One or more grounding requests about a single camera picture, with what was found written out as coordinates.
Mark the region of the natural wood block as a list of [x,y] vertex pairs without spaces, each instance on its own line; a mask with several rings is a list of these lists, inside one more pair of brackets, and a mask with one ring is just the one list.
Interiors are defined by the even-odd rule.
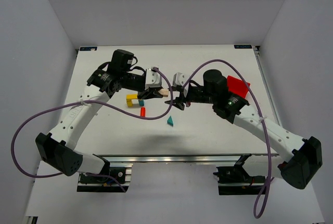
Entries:
[[158,91],[158,93],[162,96],[162,97],[168,97],[169,96],[169,90],[168,89],[160,89],[159,91]]

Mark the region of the teal triangle block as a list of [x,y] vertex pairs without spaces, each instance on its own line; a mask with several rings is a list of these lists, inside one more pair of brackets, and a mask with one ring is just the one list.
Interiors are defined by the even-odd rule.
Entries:
[[167,124],[170,126],[174,126],[173,119],[171,116],[169,116],[169,118],[167,119]]

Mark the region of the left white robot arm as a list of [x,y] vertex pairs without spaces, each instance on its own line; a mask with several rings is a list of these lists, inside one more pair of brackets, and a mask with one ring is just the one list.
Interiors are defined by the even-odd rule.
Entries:
[[133,74],[133,53],[121,49],[113,52],[111,61],[101,64],[87,80],[79,104],[48,134],[40,133],[36,146],[42,161],[66,176],[76,172],[108,175],[110,163],[100,156],[76,151],[78,140],[104,103],[122,88],[148,98],[161,97],[162,77],[155,68],[142,75]]

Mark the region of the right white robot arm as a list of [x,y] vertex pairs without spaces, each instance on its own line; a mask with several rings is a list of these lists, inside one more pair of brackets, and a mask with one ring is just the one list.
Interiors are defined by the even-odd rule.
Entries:
[[229,91],[227,78],[218,70],[207,70],[203,74],[203,85],[191,86],[189,77],[183,73],[173,76],[173,90],[179,96],[168,104],[183,110],[191,103],[207,103],[222,119],[227,120],[263,142],[281,158],[277,169],[288,184],[304,189],[323,164],[321,142],[315,137],[305,139],[285,130],[273,121],[259,116],[249,102]]

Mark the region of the yellow arch block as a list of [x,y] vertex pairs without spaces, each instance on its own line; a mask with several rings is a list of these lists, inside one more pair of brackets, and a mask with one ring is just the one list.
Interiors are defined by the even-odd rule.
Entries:
[[139,105],[137,94],[126,95],[126,105],[129,108]]

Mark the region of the red cylinder block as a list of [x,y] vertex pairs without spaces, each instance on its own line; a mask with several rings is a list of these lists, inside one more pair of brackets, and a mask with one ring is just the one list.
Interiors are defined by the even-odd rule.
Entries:
[[146,108],[145,107],[141,107],[141,109],[140,109],[140,117],[146,117]]

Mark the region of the red plastic bin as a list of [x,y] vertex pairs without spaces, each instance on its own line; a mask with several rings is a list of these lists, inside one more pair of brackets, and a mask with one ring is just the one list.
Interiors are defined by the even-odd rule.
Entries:
[[237,94],[245,99],[249,92],[248,88],[250,87],[250,83],[247,83],[246,86],[242,80],[229,75],[227,77],[227,87],[231,93]]

